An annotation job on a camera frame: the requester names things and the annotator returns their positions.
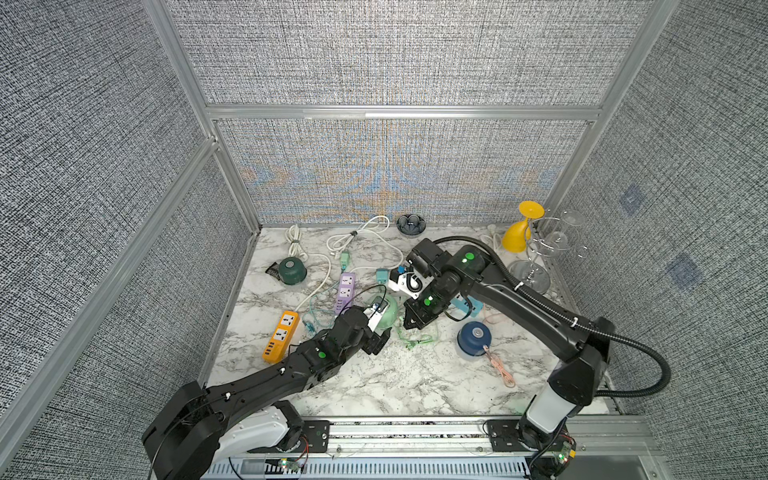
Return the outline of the light green meat grinder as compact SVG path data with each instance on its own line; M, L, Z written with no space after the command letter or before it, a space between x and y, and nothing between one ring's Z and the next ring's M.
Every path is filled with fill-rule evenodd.
M397 300L389 294L386 294L384 296L377 295L372 299L371 304L374 302L379 302L380 300L386 300L389 302L389 308L386 310L378 328L376 330L378 331L384 331L387 328L390 328L394 325L396 319L398 318L398 303Z

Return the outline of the teal usb adapter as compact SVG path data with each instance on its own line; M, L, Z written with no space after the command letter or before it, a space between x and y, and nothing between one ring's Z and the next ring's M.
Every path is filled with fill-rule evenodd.
M389 270L379 268L375 272L375 277L378 284L386 285L389 281Z

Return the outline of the teal power strip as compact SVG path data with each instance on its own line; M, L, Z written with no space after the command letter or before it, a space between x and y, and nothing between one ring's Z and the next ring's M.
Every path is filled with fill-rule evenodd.
M464 320L467 318L476 318L482 311L484 304L473 297L465 299L464 297L457 296L451 300L452 308L450 315Z

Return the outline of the navy blue meat grinder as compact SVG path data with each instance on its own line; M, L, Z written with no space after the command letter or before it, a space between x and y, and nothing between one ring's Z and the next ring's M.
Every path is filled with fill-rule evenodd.
M484 323L466 322L457 333L456 349L460 358L467 361L475 360L486 354L491 341L492 334Z

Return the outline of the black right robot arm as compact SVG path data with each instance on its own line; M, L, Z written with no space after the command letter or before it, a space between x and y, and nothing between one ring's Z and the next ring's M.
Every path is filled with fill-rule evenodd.
M616 331L604 317L591 320L567 310L526 286L505 267L487 244L468 236L455 253L443 249L446 238L424 239L406 257L428 280L418 297L405 303L404 326L422 329L446 313L457 296L472 297L497 310L540 340L558 358L546 385L533 398L517 426L519 440L530 450L544 450L564 431L569 417L597 397L639 398L657 394L670 383L672 370L653 348ZM605 390L600 384L619 343L652 358L660 378L636 390Z

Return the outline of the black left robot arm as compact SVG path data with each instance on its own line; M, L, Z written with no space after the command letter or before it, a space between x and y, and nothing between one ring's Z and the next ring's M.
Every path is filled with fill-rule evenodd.
M211 465L251 449L292 449L303 421L288 396L335 376L358 351L378 354L390 330L376 333L359 306L299 344L278 363L244 378L203 388L180 387L147 427L142 444L156 479L199 479Z

